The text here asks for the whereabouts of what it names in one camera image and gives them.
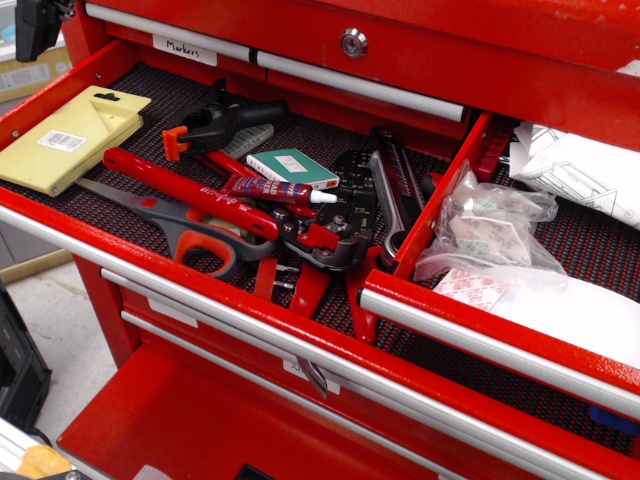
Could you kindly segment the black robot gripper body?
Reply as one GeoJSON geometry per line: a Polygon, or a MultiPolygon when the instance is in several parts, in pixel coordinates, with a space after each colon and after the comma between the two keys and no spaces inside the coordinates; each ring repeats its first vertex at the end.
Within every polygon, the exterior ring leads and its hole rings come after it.
{"type": "Polygon", "coordinates": [[[75,16],[73,0],[18,0],[15,7],[16,60],[34,62],[53,47],[63,22],[75,16]]]}

